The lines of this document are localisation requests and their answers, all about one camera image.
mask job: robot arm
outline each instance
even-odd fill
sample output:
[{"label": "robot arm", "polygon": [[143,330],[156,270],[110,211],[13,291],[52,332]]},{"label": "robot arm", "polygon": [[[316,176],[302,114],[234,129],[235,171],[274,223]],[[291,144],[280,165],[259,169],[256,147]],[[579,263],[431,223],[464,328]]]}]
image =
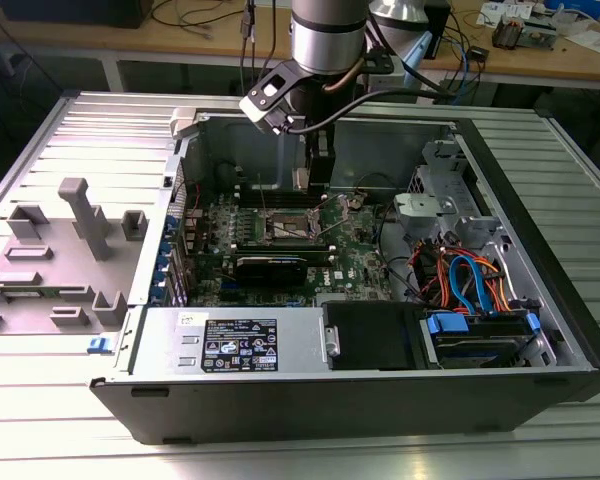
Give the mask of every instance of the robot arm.
[{"label": "robot arm", "polygon": [[[241,109],[261,130],[273,130],[276,134],[298,133],[291,129],[292,108],[305,117],[303,133],[312,126],[329,123],[334,115],[350,111],[355,106],[351,100],[357,75],[392,73],[389,54],[398,50],[403,59],[426,32],[428,20],[423,3],[424,0],[375,0],[371,4],[369,0],[293,0],[292,60],[282,62],[251,88],[240,102]],[[381,42],[374,39],[371,48],[365,39],[370,12],[371,24]],[[389,43],[399,47],[392,48]],[[442,95],[398,89],[374,92],[372,96],[448,96],[448,92],[441,91],[409,65],[405,64],[405,68]],[[358,99],[356,105],[363,101],[366,99]]]}]

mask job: sticker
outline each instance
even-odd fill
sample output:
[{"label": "sticker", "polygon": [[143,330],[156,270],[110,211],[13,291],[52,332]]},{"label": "sticker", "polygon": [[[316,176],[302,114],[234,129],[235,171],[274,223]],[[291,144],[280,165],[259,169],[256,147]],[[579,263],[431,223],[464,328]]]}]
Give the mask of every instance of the sticker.
[{"label": "sticker", "polygon": [[178,325],[181,327],[201,327],[209,318],[209,312],[183,312],[178,315]]},{"label": "sticker", "polygon": [[[193,321],[200,325],[199,318]],[[277,371],[276,323],[275,319],[207,320],[202,370],[207,373]]]}]

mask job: blue latch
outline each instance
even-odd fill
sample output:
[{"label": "blue latch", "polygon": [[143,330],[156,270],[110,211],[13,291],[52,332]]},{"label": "blue latch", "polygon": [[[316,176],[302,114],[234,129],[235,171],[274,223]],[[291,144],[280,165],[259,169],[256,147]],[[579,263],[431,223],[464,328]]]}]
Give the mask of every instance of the blue latch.
[{"label": "blue latch", "polygon": [[171,252],[171,245],[167,242],[160,242],[160,246],[158,247],[158,252],[162,255],[166,255]]},{"label": "blue latch", "polygon": [[92,338],[89,342],[89,347],[87,348],[88,354],[110,354],[113,353],[113,349],[111,348],[111,339],[106,337],[95,337]]},{"label": "blue latch", "polygon": [[540,320],[538,320],[538,316],[535,313],[527,313],[527,322],[529,322],[529,326],[533,333],[539,333],[542,330],[542,325],[540,325]]},{"label": "blue latch", "polygon": [[162,255],[158,255],[158,258],[156,259],[156,265],[158,266],[158,268],[164,268],[167,265],[169,265],[169,259]]},{"label": "blue latch", "polygon": [[440,332],[468,332],[469,325],[464,315],[455,312],[434,313],[427,319],[431,335]]}]

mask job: gray floor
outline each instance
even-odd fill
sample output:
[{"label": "gray floor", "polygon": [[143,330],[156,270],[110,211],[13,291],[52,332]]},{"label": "gray floor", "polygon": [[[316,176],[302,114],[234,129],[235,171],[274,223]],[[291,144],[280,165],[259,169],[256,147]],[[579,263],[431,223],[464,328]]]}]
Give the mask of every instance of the gray floor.
[{"label": "gray floor", "polygon": [[[104,73],[95,61],[70,58],[37,60],[65,89],[107,90]],[[35,65],[27,69],[28,65],[29,60],[22,59],[16,66],[16,75],[0,82],[0,179],[58,97],[53,85]],[[131,91],[206,95],[236,93],[237,71],[229,67],[126,62],[122,68]],[[534,103],[537,91],[529,96],[524,87],[508,88],[510,90],[504,90],[507,105],[526,107],[531,104],[549,110],[581,147],[589,150],[592,129],[600,125],[600,92],[553,89],[542,93]],[[495,85],[484,84],[474,98],[467,96],[460,104],[473,100],[475,105],[489,105],[494,93]],[[498,91],[500,104],[502,94],[501,89]],[[600,140],[589,153],[600,168]]]}]

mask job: cable on workbench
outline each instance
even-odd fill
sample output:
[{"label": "cable on workbench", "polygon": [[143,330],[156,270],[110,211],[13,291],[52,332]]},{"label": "cable on workbench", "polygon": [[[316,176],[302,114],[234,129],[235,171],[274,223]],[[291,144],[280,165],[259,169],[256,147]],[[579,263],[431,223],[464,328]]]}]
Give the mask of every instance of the cable on workbench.
[{"label": "cable on workbench", "polygon": [[60,86],[60,84],[58,82],[55,81],[55,79],[49,75],[49,73],[40,66],[40,64],[36,61],[35,58],[33,58],[33,56],[27,51],[25,50],[25,48],[20,45],[20,43],[13,37],[13,35],[11,35],[9,33],[9,31],[4,27],[4,25],[2,25],[2,23],[0,22],[0,30],[2,31],[2,33],[5,34],[5,36],[11,41],[11,43],[13,43],[16,47],[18,47],[18,49],[26,56],[29,58],[29,60],[31,60],[31,62],[33,62],[33,64],[38,67],[38,70],[40,70],[40,72],[47,77],[47,80],[49,80],[49,82],[51,82],[53,84],[53,86],[58,90],[58,92],[62,92],[64,89]]},{"label": "cable on workbench", "polygon": [[451,45],[453,45],[454,47],[458,48],[462,55],[462,64],[464,65],[464,74],[462,75],[462,79],[460,80],[460,86],[455,91],[457,96],[453,100],[452,105],[456,105],[457,102],[460,100],[460,97],[466,93],[463,90],[463,88],[465,86],[465,81],[467,80],[467,76],[469,75],[469,61],[467,60],[467,52],[465,51],[464,47],[462,45],[460,45],[460,42],[458,42],[455,39],[450,38],[450,37],[442,37],[442,39],[451,43]]},{"label": "cable on workbench", "polygon": [[214,23],[217,22],[219,20],[225,19],[227,17],[232,17],[234,15],[238,15],[240,13],[242,13],[242,10],[234,10],[233,12],[229,12],[229,13],[225,13],[224,15],[220,15],[214,18],[210,18],[208,20],[202,20],[200,22],[188,22],[186,20],[186,17],[190,14],[193,13],[198,13],[198,12],[203,12],[203,11],[210,11],[210,10],[214,10],[215,8],[219,7],[220,5],[224,4],[226,2],[226,0],[218,0],[220,3],[212,8],[206,8],[206,9],[196,9],[196,10],[188,10],[186,12],[184,12],[179,18],[178,18],[178,22],[179,23],[172,23],[172,22],[168,22],[166,20],[162,20],[160,18],[158,18],[158,16],[156,15],[158,10],[160,10],[162,7],[164,7],[165,5],[170,4],[171,2],[173,2],[173,0],[163,0],[162,2],[160,2],[158,5],[154,6],[151,9],[151,12],[149,13],[149,15],[151,16],[151,19],[154,20],[155,22],[158,22],[161,25],[165,25],[167,27],[179,27],[179,28],[184,28],[184,27],[199,27],[202,25],[208,25],[210,23]]}]

